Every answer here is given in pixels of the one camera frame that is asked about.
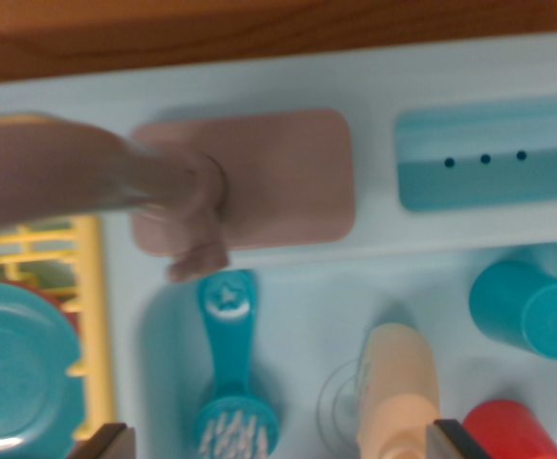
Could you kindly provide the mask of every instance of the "wooden surface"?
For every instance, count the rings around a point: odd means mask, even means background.
[[[557,0],[0,0],[0,81],[557,32]]]

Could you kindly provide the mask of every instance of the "red cup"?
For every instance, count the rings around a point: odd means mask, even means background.
[[[493,459],[557,459],[557,445],[522,404],[493,400],[474,408],[463,426]]]

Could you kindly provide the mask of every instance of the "toy kitchen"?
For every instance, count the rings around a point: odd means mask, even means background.
[[[557,33],[0,83],[0,458],[69,453],[557,458]]]

